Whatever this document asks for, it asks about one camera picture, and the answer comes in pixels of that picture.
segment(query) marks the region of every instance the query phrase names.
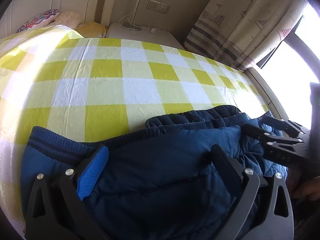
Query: wall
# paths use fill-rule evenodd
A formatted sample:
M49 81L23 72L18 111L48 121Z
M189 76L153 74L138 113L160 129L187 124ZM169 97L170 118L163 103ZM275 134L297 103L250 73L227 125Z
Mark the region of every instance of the wall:
M210 0L156 0L170 5L167 14L147 9L149 0L140 0L135 17L135 24L148 26L151 20L161 23L161 29L169 31L180 42L183 43L191 28L197 21L205 6ZM136 0L116 0L111 22L118 22L121 17L131 15ZM152 22L151 27L159 24Z

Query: light switch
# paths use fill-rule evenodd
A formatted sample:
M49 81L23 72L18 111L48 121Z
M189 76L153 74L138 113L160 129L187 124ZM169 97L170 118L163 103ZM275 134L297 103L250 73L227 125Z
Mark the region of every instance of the light switch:
M157 11L157 10L158 10L159 5L160 5L160 3L159 3L159 2L154 1L154 0L150 0L150 1L149 1L149 3L148 3L147 9Z

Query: yellow pillow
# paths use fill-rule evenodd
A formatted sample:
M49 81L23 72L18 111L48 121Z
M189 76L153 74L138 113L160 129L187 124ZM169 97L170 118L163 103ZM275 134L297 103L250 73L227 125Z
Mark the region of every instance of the yellow pillow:
M80 24L76 31L85 38L105 38L107 34L106 28L96 22Z

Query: yellow and white plaid sheet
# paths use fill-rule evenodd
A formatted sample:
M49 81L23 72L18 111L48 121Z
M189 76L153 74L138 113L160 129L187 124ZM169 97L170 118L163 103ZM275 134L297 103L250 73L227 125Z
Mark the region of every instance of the yellow and white plaid sheet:
M144 127L153 116L231 104L268 108L248 78L214 60L158 44L85 39L65 26L0 40L0 205L22 234L20 162L33 126L76 141Z

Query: window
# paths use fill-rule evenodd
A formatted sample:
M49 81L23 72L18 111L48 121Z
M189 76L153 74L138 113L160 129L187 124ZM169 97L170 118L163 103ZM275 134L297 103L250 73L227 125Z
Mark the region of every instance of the window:
M288 36L257 65L290 120L311 128L310 82L320 77L320 18L308 5Z

